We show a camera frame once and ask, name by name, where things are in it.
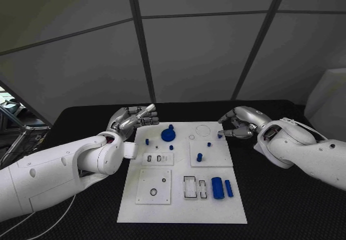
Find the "black table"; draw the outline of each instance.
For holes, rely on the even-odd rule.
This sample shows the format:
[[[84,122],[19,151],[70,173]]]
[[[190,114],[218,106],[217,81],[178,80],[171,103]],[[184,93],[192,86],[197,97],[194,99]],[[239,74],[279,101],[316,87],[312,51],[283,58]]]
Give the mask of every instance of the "black table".
[[[288,100],[158,103],[162,122],[217,121],[237,106],[250,106],[273,120],[283,117],[309,124]],[[97,135],[125,105],[68,108],[53,127],[43,149]],[[239,188],[249,224],[117,223],[130,161],[77,195],[71,210],[41,239],[346,239],[346,191],[312,178],[298,166],[278,167],[253,149],[257,138],[230,138]],[[71,199],[38,212],[6,235],[27,239],[61,218]],[[25,217],[0,223],[5,232]]]

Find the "black tabletop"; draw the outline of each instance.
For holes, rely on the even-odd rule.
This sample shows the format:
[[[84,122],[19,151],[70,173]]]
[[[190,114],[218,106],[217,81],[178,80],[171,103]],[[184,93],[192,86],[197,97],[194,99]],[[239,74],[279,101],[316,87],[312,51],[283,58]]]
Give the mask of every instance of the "black tabletop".
[[[68,108],[53,127],[43,149],[97,135],[120,107]],[[288,100],[158,103],[162,122],[218,121],[237,106],[250,106],[273,120],[283,117],[309,124]],[[130,160],[119,171],[81,192],[70,212],[41,239],[346,239],[346,192],[312,178],[298,166],[278,167],[254,150],[257,138],[228,138],[241,200],[249,224],[117,223]],[[61,218],[68,199],[38,212],[4,237],[28,239]],[[5,232],[25,216],[0,223]]]

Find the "robotic hand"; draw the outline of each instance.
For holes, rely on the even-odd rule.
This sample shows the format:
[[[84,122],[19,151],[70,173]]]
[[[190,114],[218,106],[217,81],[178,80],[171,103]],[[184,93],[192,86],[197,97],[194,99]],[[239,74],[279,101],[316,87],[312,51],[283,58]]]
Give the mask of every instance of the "robotic hand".
[[[24,157],[0,170],[0,222],[41,211],[115,174],[123,158],[138,157],[139,146],[126,142],[135,129],[158,125],[156,106],[125,107],[97,136]],[[80,170],[94,174],[81,177]]]
[[[249,106],[236,107],[218,120],[231,119],[234,130],[223,130],[220,135],[249,139],[259,133],[254,149],[282,168],[295,164],[316,179],[346,190],[346,142],[329,140],[303,123],[270,117]]]

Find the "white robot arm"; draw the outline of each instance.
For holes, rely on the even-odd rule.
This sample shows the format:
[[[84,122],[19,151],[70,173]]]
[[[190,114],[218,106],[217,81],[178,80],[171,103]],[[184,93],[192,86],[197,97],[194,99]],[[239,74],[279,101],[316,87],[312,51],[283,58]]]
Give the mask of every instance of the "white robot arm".
[[[0,170],[0,222],[41,211],[115,174],[123,158],[138,157],[138,144],[126,142],[135,129],[158,125],[156,106],[122,108],[107,130],[24,157]],[[80,169],[94,174],[80,176]]]
[[[236,107],[220,123],[228,119],[236,129],[220,131],[221,135],[247,139],[259,133],[254,149],[279,167],[289,169],[296,164],[314,178],[346,190],[346,142],[328,140],[309,126],[289,118],[273,121],[247,106]],[[308,129],[322,140],[316,140]]]

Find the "gray wall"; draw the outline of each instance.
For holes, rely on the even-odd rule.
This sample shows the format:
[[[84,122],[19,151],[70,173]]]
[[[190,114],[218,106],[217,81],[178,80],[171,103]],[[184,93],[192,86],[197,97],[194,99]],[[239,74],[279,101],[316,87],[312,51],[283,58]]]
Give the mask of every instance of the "gray wall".
[[[305,104],[325,70],[346,67],[345,1],[141,0],[142,19],[130,2],[0,3],[0,81],[50,123],[68,107],[154,94]]]

